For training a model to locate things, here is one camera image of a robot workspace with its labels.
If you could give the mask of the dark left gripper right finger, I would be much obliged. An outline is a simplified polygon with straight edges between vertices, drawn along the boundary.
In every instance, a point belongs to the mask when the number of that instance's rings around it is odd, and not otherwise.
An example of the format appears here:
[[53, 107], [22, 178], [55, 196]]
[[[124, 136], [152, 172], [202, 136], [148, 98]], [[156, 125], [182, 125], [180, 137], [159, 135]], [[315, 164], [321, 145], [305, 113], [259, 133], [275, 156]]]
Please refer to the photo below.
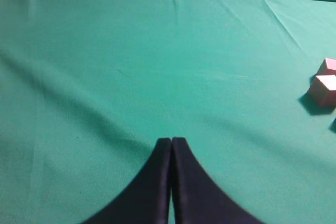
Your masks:
[[171, 175], [176, 223], [262, 223], [215, 184], [183, 137], [172, 139]]

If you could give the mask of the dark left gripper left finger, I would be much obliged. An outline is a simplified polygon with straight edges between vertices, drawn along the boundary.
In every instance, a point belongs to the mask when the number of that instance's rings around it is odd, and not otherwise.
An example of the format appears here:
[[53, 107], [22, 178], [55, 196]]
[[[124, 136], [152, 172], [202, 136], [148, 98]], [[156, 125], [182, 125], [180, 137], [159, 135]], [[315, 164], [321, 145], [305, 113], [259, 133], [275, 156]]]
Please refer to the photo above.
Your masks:
[[84, 223], [168, 223], [171, 140], [160, 138], [139, 173]]

